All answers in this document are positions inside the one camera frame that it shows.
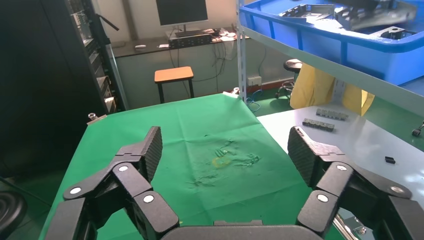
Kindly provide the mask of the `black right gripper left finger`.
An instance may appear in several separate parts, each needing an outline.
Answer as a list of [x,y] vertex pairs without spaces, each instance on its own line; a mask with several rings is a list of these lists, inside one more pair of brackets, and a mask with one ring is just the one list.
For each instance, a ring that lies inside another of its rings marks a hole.
[[159,240],[177,228],[179,218],[151,181],[161,160],[161,128],[144,140],[121,147],[102,170],[63,193],[45,234],[47,240],[95,240],[109,218],[124,210],[145,240]]

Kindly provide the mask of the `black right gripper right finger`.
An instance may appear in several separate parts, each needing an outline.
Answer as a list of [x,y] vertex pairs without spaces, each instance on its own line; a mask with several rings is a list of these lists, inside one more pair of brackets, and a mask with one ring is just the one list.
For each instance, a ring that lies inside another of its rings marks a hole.
[[339,209],[351,212],[377,240],[421,240],[424,210],[405,186],[356,165],[337,146],[312,140],[294,126],[290,159],[312,189],[296,224],[324,238]]

